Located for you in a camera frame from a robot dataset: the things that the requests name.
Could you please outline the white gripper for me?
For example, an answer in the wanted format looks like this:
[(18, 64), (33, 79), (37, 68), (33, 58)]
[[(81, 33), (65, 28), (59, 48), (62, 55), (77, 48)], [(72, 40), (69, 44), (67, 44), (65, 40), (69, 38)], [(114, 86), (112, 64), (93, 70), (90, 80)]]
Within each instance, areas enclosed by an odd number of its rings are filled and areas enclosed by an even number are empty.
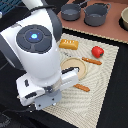
[(78, 67), (64, 69), (55, 84), (45, 84), (43, 87), (34, 84), (28, 74), (23, 75), (16, 80), (21, 104), (41, 110), (59, 102), (62, 98), (61, 92), (78, 83), (78, 72)]

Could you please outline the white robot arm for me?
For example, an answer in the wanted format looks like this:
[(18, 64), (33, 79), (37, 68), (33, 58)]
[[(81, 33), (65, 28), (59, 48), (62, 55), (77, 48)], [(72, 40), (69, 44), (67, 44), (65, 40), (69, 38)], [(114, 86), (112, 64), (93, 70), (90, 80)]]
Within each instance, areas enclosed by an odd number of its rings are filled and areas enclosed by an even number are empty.
[(22, 0), (31, 15), (0, 32), (0, 51), (26, 73), (16, 80), (23, 106), (41, 110), (61, 100), (61, 91), (78, 83), (78, 67), (62, 70), (57, 41), (62, 24), (45, 0)]

